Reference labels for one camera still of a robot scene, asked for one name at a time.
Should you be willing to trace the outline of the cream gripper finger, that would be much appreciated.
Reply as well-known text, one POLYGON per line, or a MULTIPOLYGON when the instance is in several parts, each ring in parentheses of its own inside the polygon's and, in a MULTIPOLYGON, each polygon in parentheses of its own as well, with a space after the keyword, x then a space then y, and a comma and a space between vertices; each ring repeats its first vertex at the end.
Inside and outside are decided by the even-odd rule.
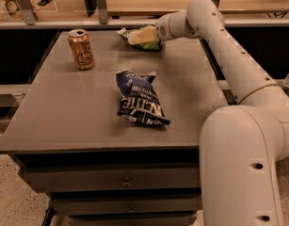
POLYGON ((140 29, 133 30, 128 35, 128 42, 131 45, 137 45, 145 42, 159 41, 154 26, 148 25, 140 29))

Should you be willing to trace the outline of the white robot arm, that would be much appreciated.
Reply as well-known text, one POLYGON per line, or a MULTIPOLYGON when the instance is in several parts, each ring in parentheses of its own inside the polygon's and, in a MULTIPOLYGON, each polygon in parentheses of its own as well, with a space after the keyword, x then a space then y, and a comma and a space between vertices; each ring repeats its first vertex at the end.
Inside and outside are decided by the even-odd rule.
POLYGON ((289 97, 226 30, 211 0, 194 0, 155 27, 161 40, 206 40, 236 100, 201 128, 204 226, 284 226, 276 163, 289 156, 289 97))

